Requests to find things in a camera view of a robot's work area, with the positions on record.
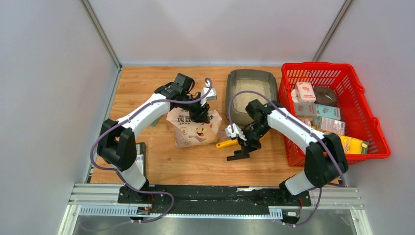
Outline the yellow plastic scoop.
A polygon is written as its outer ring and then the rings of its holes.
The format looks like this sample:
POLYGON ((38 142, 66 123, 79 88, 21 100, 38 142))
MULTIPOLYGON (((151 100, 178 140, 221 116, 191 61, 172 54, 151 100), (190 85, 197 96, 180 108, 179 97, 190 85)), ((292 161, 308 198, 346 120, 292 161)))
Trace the yellow plastic scoop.
POLYGON ((230 146, 238 145, 238 140, 226 140, 223 142, 217 143, 215 146, 217 149, 223 149, 230 146))

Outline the pink cat litter bag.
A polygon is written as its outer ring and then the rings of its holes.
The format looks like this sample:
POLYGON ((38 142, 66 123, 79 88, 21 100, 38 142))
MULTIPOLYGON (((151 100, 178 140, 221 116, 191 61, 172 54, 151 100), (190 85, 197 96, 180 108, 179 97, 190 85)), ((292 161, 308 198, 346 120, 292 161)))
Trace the pink cat litter bag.
POLYGON ((197 123, 190 119, 189 112, 184 109, 174 108, 170 111, 166 120, 174 127, 175 147, 208 145, 226 139, 225 131, 221 129, 220 114, 216 110, 210 110, 207 117, 208 123, 197 123))

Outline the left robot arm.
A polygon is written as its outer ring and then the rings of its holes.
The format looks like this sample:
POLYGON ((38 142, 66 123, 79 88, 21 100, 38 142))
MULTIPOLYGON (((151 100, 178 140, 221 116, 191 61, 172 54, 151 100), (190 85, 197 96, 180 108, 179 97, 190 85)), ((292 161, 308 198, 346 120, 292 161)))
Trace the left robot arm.
POLYGON ((109 163, 109 170, 116 172, 125 185, 131 188, 130 195, 138 203, 147 201, 150 191, 145 187, 147 178, 136 165, 136 138, 152 122, 174 108, 187 110, 193 122, 208 123, 207 100, 214 91, 212 80, 205 79, 205 87, 196 97, 190 94, 194 84, 194 79, 179 73, 173 82, 155 89, 147 101, 128 115, 116 121, 105 120, 98 139, 92 144, 92 165, 105 170, 96 164, 94 154, 109 163))

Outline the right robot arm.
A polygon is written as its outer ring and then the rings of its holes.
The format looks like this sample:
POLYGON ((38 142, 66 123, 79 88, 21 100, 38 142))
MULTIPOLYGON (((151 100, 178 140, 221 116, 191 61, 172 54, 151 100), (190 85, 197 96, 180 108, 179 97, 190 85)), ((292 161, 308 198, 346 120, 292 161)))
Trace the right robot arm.
POLYGON ((275 101, 262 104, 255 99, 248 103, 246 111, 253 119, 247 128, 231 123, 226 135, 237 140, 241 150, 228 157, 229 161, 249 158, 250 153, 261 148, 260 140, 275 129, 291 140, 305 154, 304 169, 279 185, 280 201, 291 205, 299 194, 314 188, 322 188, 348 171, 348 163, 341 138, 325 134, 307 126, 275 101))

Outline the grey litter box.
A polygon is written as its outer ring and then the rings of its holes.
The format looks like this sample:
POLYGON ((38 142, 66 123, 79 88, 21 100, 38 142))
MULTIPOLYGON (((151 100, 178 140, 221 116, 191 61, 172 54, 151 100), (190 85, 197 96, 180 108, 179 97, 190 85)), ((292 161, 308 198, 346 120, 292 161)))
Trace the grey litter box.
POLYGON ((225 98, 227 120, 239 126, 245 126, 253 119, 247 114, 246 106, 257 99, 266 104, 267 99, 278 101, 277 80, 275 76, 263 70, 238 69, 228 74, 225 98))

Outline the black flat box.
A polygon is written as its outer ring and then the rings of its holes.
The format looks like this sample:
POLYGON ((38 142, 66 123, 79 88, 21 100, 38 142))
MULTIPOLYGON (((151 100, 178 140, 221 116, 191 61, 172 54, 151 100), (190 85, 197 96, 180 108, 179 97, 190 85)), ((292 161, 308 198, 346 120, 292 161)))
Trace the black flat box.
POLYGON ((146 144, 144 142, 136 143, 136 165, 139 167, 140 172, 146 177, 146 144))

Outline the teal pink box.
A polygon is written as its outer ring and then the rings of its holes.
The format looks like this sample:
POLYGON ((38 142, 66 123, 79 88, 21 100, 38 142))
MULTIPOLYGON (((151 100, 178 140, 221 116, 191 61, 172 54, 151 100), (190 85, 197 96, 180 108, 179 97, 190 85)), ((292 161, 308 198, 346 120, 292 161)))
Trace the teal pink box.
POLYGON ((295 116, 313 120, 316 117, 341 119, 340 108, 315 104, 315 103, 294 103, 295 116))

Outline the white patterned box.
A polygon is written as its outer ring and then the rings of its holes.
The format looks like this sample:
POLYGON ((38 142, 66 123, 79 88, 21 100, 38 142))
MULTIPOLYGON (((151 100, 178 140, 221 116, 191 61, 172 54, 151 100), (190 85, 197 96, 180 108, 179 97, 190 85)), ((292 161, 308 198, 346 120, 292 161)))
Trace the white patterned box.
POLYGON ((312 125, 319 130, 333 132, 339 135, 344 135, 346 124, 343 121, 335 120, 327 117, 316 117, 312 121, 312 125))

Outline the pink white carton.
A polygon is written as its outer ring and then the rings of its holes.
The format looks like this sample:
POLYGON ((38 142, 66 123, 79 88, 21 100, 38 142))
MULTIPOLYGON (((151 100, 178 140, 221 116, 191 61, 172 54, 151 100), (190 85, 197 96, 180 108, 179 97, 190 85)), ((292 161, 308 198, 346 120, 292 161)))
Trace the pink white carton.
POLYGON ((317 98, 310 82, 297 82, 291 91, 294 103, 314 103, 317 98))

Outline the brown round container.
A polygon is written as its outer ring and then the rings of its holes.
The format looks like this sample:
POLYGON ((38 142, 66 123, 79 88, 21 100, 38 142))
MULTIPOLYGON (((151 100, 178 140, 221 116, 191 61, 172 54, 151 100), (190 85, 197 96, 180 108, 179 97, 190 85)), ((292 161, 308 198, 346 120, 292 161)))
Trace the brown round container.
POLYGON ((337 102, 337 96, 333 90, 328 87, 315 86, 313 88, 316 104, 334 106, 337 102))

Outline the yellow sponge pack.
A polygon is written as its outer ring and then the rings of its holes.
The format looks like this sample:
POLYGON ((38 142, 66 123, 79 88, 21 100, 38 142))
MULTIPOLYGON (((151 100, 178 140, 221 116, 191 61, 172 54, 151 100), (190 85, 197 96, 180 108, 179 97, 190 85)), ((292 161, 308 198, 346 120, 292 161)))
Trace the yellow sponge pack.
POLYGON ((342 142, 345 154, 367 154, 369 142, 343 135, 338 136, 342 142))

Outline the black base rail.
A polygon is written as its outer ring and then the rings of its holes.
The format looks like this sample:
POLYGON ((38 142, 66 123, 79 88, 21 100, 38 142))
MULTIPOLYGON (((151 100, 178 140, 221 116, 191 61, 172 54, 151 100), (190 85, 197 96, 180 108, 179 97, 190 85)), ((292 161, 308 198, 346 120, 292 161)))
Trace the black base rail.
POLYGON ((286 199, 278 188, 149 185, 138 193, 121 186, 118 203, 150 206, 151 215, 286 216, 312 205, 308 192, 286 199))

